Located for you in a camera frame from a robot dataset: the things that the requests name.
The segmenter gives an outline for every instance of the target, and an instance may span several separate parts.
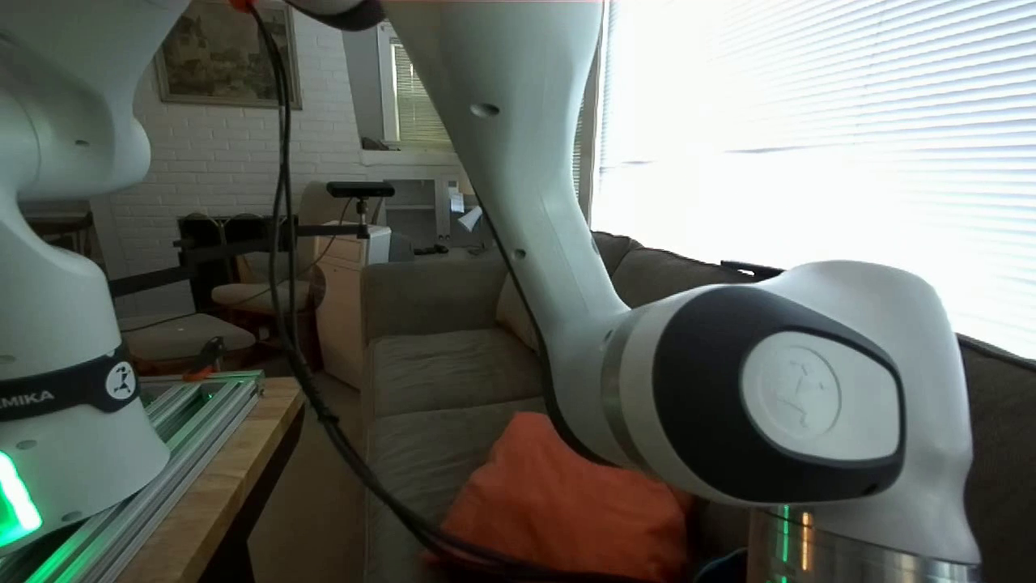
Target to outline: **floor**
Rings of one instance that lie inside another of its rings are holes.
[[[267,376],[288,376],[282,362],[263,369]],[[359,393],[323,373],[316,380],[358,448]],[[363,490],[309,408],[298,446],[249,538],[249,549],[258,583],[363,580]]]

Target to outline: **screw hole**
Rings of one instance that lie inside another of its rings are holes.
[[[500,113],[500,108],[493,104],[472,104],[471,113],[479,117],[495,117]]]

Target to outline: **white cabinet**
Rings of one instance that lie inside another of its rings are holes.
[[[317,241],[318,250],[330,241],[317,262],[325,286],[323,300],[316,311],[324,371],[357,389],[364,376],[359,273],[367,265],[388,260],[392,232],[383,226],[369,229],[369,239],[339,235],[334,241],[330,237],[320,237]]]

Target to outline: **wooden table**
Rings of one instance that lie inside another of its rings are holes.
[[[252,581],[248,535],[298,443],[305,401],[294,379],[263,381],[259,403],[118,581]]]

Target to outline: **wooden tabletop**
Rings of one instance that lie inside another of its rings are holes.
[[[259,403],[119,576],[125,583],[197,581],[303,409],[294,379],[266,379]]]

